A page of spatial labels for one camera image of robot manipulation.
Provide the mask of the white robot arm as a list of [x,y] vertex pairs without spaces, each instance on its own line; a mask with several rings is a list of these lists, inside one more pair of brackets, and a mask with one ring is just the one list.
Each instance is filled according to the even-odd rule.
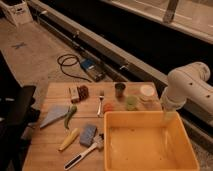
[[175,111],[191,100],[212,116],[208,124],[213,126],[213,86],[207,83],[210,75],[209,67],[203,62],[171,70],[167,75],[168,85],[160,98],[163,109]]

